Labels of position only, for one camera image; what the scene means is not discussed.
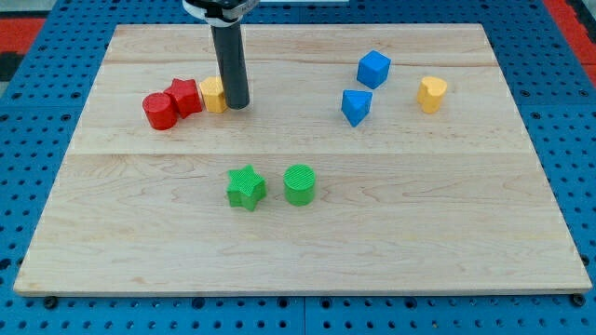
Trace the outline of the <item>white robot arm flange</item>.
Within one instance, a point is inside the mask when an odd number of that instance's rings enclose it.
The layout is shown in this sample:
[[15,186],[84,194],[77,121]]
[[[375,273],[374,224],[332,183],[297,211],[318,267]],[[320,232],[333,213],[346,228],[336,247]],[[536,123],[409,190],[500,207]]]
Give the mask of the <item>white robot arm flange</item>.
[[226,28],[255,9],[259,0],[182,0],[183,9],[208,25]]

